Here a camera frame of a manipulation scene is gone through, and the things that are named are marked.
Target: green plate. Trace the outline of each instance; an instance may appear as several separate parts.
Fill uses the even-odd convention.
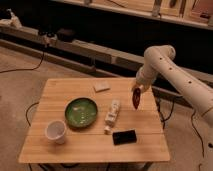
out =
[[[97,105],[88,98],[71,101],[65,110],[65,118],[71,127],[83,128],[92,124],[97,117]]]

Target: white mug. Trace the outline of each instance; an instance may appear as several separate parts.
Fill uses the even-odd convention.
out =
[[[57,144],[63,144],[66,140],[66,124],[61,121],[50,122],[45,129],[46,137]]]

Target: black phone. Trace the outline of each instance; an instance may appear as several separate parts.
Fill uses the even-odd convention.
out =
[[[137,142],[135,130],[113,132],[112,137],[114,145]]]

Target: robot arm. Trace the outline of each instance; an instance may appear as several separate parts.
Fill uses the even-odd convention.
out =
[[[213,162],[210,160],[213,159],[213,148],[210,146],[213,144],[213,89],[175,65],[172,62],[175,54],[175,49],[169,45],[146,49],[145,63],[136,74],[133,89],[143,85],[142,92],[146,91],[160,73],[183,95],[211,127],[203,168],[205,171],[212,170]]]

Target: wooden tabletop surface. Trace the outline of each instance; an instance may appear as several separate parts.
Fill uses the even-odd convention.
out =
[[[20,163],[102,163],[169,161],[167,143],[151,89],[142,94],[138,110],[132,105],[132,78],[49,79],[37,112],[26,135]],[[95,93],[93,85],[107,81],[111,89]],[[96,121],[81,130],[67,130],[67,140],[57,145],[46,139],[44,130],[53,120],[64,120],[68,103],[79,97],[94,100]],[[134,129],[137,142],[115,146],[112,135],[104,134],[104,118],[111,101],[121,101],[115,127],[111,132]]]

